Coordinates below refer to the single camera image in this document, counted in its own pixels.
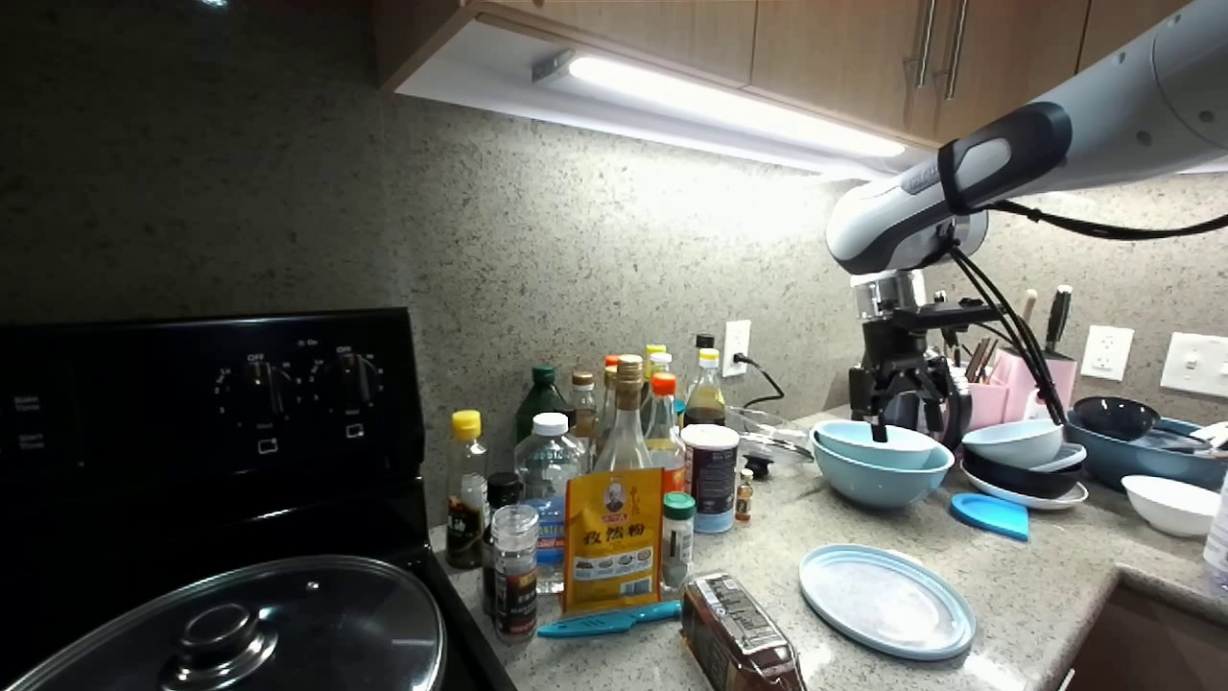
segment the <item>electrical outlet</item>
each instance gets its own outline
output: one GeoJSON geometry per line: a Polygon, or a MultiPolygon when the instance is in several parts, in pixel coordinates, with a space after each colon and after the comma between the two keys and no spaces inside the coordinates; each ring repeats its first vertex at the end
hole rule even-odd
{"type": "Polygon", "coordinates": [[[1228,336],[1176,334],[1167,340],[1158,387],[1228,399],[1228,336]]]}
{"type": "Polygon", "coordinates": [[[753,352],[753,318],[725,321],[721,376],[745,376],[745,363],[732,352],[753,352]]]}
{"type": "Polygon", "coordinates": [[[1083,376],[1126,378],[1133,336],[1135,331],[1094,321],[1083,344],[1083,376]]]}

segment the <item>yellow label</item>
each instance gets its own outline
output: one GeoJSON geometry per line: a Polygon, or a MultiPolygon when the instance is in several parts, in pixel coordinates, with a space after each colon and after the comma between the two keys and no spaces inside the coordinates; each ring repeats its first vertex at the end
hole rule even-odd
{"type": "Polygon", "coordinates": [[[563,609],[659,597],[659,467],[574,474],[563,609]]]}

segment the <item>granite countertop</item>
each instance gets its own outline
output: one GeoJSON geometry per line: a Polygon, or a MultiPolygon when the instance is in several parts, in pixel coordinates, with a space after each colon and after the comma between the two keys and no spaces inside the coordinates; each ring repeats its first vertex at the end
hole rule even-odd
{"type": "MultiPolygon", "coordinates": [[[[810,688],[1060,688],[1120,576],[1228,618],[1228,597],[1203,569],[1203,541],[1157,532],[1119,490],[1092,490],[1074,509],[1032,514],[1020,546],[957,522],[942,490],[906,514],[859,509],[798,457],[757,483],[753,522],[699,538],[694,573],[737,576],[794,640],[810,688]],[[902,663],[831,629],[798,591],[798,564],[840,541],[906,554],[957,586],[978,627],[970,652],[951,663],[902,663]]],[[[480,613],[480,573],[456,573],[455,583],[519,688],[709,688],[677,620],[626,636],[507,646],[480,613]]]]}

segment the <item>black stove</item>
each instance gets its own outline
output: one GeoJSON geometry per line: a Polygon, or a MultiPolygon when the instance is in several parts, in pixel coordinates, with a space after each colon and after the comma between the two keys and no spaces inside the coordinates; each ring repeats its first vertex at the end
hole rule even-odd
{"type": "Polygon", "coordinates": [[[212,573],[363,554],[444,613],[444,688],[510,688],[424,496],[409,309],[0,331],[0,683],[212,573]]]}

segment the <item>under-cabinet light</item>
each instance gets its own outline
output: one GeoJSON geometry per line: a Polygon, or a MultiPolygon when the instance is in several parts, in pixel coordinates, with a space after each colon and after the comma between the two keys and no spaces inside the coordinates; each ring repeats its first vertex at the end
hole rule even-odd
{"type": "Polygon", "coordinates": [[[818,153],[850,157],[902,157],[906,146],[872,132],[855,132],[810,111],[794,111],[772,100],[730,93],[717,84],[657,71],[630,62],[595,53],[561,53],[537,66],[537,84],[569,89],[579,97],[608,100],[613,108],[636,108],[667,120],[737,132],[749,138],[772,138],[818,153]]]}

